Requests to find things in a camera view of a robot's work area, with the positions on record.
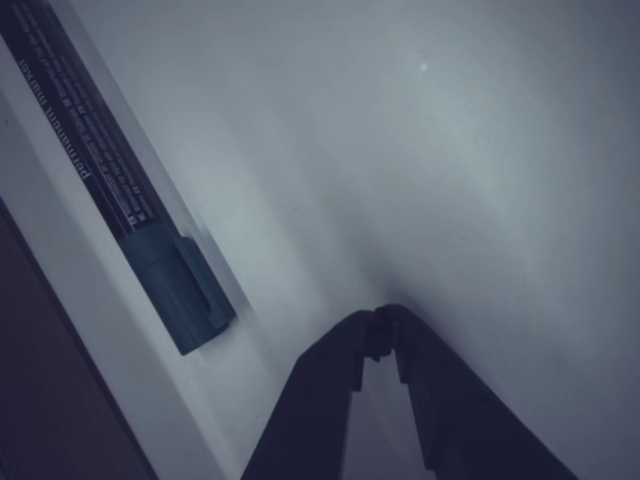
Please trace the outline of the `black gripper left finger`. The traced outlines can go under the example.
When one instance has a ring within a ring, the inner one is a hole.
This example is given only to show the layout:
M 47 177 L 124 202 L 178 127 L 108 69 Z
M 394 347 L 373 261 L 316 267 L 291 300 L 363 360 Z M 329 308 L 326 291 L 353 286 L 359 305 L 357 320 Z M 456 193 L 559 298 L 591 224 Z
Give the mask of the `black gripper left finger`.
M 357 311 L 296 361 L 242 474 L 244 479 L 339 479 L 352 393 L 362 387 L 368 324 Z

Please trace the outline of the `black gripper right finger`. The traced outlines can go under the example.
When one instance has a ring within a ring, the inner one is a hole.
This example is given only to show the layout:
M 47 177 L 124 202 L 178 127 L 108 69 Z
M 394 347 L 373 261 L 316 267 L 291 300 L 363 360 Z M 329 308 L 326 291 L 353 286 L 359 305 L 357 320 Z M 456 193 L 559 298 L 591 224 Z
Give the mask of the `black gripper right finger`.
M 375 310 L 409 390 L 424 466 L 438 479 L 574 479 L 576 475 L 425 321 Z

